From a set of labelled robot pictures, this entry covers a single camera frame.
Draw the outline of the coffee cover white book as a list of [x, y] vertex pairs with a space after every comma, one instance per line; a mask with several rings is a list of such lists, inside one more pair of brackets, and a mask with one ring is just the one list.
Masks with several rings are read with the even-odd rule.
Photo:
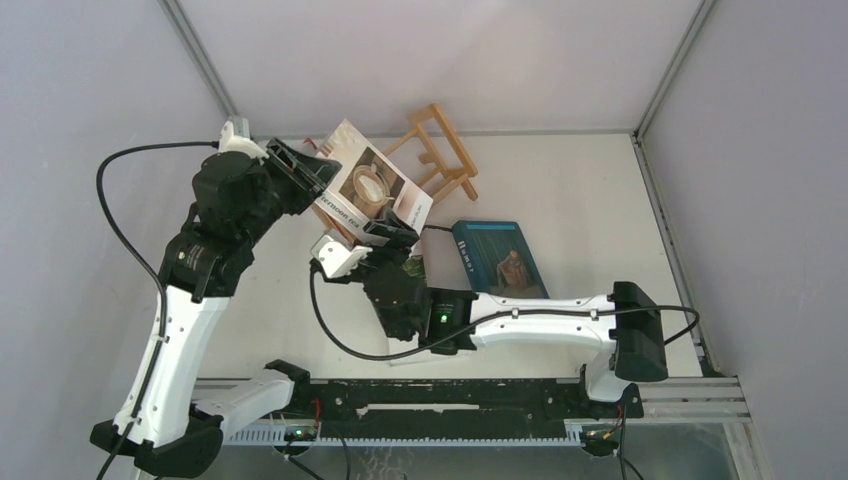
[[384, 223], [384, 210], [393, 209], [408, 225], [421, 233], [433, 199], [403, 174], [387, 156], [347, 119], [324, 139], [325, 157], [338, 161], [342, 169], [313, 211], [329, 228], [361, 243], [368, 222]]

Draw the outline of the wooden book rack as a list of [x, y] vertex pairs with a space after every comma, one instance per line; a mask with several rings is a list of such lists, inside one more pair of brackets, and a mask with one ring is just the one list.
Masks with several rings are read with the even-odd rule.
[[438, 104], [430, 104], [407, 116], [409, 130], [387, 147], [375, 145], [398, 169], [433, 199], [442, 202], [457, 188], [475, 201], [478, 193], [471, 179], [478, 169], [451, 120]]

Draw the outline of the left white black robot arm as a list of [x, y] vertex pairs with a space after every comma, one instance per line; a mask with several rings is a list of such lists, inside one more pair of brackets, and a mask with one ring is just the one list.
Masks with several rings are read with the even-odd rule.
[[255, 153], [212, 145], [193, 176], [194, 200], [159, 268], [152, 330], [128, 396], [90, 440], [110, 458], [130, 457], [139, 475], [193, 479], [214, 462], [226, 439], [272, 412], [305, 414], [313, 394], [308, 371], [283, 360], [254, 378], [203, 400], [192, 397], [218, 320], [253, 263], [254, 247], [276, 221], [306, 211], [340, 164], [272, 140]]

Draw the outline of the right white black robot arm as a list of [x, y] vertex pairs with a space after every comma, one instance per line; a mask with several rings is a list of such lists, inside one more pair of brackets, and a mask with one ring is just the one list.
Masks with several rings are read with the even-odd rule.
[[637, 284], [617, 281], [609, 294], [572, 300], [511, 298], [428, 286], [403, 267], [418, 235], [393, 223], [353, 274], [386, 336], [406, 350], [388, 361], [458, 356], [484, 347], [541, 344], [594, 352], [581, 368], [579, 406], [605, 415], [632, 383], [668, 379], [661, 307]]

